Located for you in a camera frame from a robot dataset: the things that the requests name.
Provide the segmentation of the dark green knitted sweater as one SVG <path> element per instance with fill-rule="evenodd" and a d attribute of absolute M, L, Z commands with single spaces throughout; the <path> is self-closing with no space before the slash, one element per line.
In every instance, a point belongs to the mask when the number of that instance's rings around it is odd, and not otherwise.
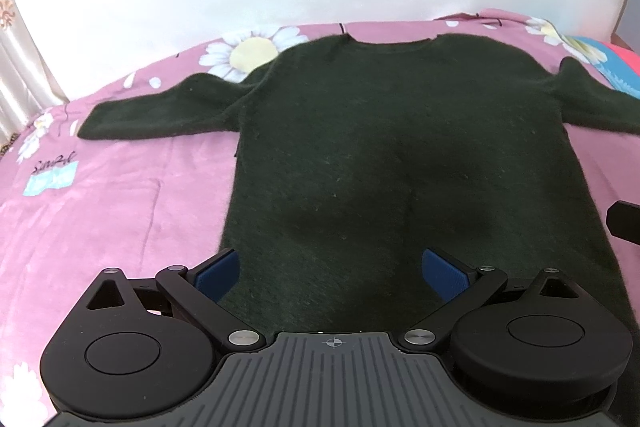
<path fill-rule="evenodd" d="M 270 335 L 397 331 L 438 305 L 425 249 L 514 277 L 555 267 L 628 326 L 634 312 L 566 129 L 637 133 L 639 103 L 566 58 L 496 40 L 346 35 L 230 83 L 208 74 L 96 106 L 85 140 L 239 135 L 221 246 L 224 309 Z"/>

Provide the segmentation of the beige patterned curtain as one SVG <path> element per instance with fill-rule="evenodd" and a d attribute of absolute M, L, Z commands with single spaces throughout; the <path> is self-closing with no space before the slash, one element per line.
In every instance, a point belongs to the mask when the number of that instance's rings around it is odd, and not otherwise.
<path fill-rule="evenodd" d="M 36 47 L 15 0 L 1 1 L 1 154 L 29 121 L 48 107 L 68 102 Z"/>

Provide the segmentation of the wooden bed headboard edge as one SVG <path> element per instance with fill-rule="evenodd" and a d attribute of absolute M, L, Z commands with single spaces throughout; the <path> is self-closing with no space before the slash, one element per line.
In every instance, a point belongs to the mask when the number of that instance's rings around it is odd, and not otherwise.
<path fill-rule="evenodd" d="M 625 0 L 612 41 L 636 53 L 640 43 L 640 0 Z"/>

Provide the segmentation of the blue and red pillow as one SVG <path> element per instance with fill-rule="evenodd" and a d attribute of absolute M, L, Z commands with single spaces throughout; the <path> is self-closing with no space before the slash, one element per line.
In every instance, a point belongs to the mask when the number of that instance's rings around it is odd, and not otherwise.
<path fill-rule="evenodd" d="M 586 37 L 565 37 L 564 40 L 597 69 L 614 90 L 639 98 L 640 58 L 637 53 Z"/>

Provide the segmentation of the pink floral bed sheet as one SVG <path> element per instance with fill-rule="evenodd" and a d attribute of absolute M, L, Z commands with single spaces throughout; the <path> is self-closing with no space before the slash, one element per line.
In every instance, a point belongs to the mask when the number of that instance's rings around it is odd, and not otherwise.
<path fill-rule="evenodd" d="M 232 72 L 250 37 L 277 51 L 348 32 L 408 42 L 445 32 L 487 36 L 548 69 L 577 53 L 541 18 L 498 10 L 432 22 L 334 23 L 237 30 L 133 70 L 35 118 L 1 158 L 1 422 L 43 426 L 55 409 L 39 375 L 44 347 L 103 268 L 152 277 L 196 265 L 218 246 L 238 138 L 214 133 L 151 142 L 88 142 L 77 128 L 96 104 L 162 91 L 194 72 Z M 616 199 L 639 204 L 639 137 L 567 127 L 604 219 Z"/>

